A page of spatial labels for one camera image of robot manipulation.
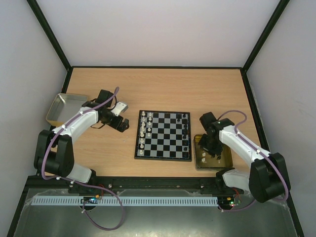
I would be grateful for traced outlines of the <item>gold metal tin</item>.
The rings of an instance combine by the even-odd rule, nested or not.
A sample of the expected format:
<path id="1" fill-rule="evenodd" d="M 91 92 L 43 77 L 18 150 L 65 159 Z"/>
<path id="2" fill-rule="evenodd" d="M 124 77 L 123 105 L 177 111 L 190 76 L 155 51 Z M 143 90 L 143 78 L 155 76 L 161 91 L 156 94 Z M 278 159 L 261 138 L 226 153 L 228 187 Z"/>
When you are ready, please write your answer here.
<path id="1" fill-rule="evenodd" d="M 227 145 L 223 145 L 223 151 L 220 156 L 211 156 L 206 151 L 202 150 L 198 143 L 202 137 L 202 134 L 194 136 L 194 160 L 196 170 L 205 171 L 219 171 L 225 168 L 233 167 L 233 159 L 231 149 Z M 205 158 L 206 163 L 202 163 L 201 159 Z"/>

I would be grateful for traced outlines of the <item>black white chess board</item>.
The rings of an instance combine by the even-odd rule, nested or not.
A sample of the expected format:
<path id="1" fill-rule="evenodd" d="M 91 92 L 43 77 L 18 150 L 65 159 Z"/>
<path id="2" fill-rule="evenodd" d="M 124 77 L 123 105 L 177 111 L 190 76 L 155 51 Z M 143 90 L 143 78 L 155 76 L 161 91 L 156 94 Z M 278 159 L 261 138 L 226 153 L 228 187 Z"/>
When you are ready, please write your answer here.
<path id="1" fill-rule="evenodd" d="M 177 114 L 187 114 L 177 122 Z M 189 112 L 140 110 L 135 159 L 192 161 Z"/>

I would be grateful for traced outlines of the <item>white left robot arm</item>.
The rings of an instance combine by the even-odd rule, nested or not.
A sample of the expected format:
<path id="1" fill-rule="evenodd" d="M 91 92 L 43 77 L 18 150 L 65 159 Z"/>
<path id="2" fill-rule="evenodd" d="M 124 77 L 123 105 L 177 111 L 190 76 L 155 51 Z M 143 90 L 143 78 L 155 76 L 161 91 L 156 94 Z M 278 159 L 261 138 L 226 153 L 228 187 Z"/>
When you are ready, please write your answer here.
<path id="1" fill-rule="evenodd" d="M 97 123 L 119 132 L 129 128 L 129 120 L 120 114 L 128 105 L 117 100 L 119 87 L 114 92 L 101 90 L 98 97 L 86 101 L 68 121 L 53 130 L 43 130 L 38 136 L 34 167 L 44 180 L 66 179 L 87 184 L 93 170 L 75 162 L 74 143 Z"/>

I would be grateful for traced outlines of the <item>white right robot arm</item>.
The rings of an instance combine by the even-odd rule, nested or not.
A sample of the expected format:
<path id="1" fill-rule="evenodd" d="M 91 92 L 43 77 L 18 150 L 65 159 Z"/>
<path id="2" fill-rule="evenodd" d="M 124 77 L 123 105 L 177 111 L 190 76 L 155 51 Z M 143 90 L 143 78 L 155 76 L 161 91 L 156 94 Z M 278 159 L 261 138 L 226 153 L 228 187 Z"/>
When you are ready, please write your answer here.
<path id="1" fill-rule="evenodd" d="M 223 115 L 216 118 L 212 112 L 199 119 L 205 130 L 199 146 L 212 156 L 219 156 L 223 146 L 228 146 L 248 165 L 250 171 L 235 168 L 217 172 L 216 190 L 227 193 L 238 188 L 252 194 L 260 203 L 274 199 L 286 201 L 290 192 L 290 181 L 284 157 L 261 148 L 247 138 L 240 130 L 241 123 L 234 124 Z"/>

